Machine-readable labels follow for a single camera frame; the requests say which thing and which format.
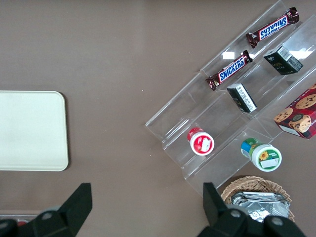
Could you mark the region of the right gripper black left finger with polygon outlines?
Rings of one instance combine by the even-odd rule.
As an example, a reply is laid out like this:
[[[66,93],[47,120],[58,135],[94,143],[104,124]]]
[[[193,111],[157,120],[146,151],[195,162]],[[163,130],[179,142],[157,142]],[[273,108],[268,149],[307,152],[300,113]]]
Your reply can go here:
[[[2,214],[2,237],[75,237],[92,210],[90,183],[82,183],[61,205],[39,215]]]

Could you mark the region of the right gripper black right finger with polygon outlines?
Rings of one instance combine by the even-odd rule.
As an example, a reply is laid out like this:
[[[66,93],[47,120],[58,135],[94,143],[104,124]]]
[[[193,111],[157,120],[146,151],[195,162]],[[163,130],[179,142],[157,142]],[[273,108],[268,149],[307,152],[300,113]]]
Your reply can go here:
[[[304,237],[302,230],[291,220],[267,216],[262,223],[241,210],[228,208],[213,183],[203,184],[203,209],[209,226],[200,237]]]

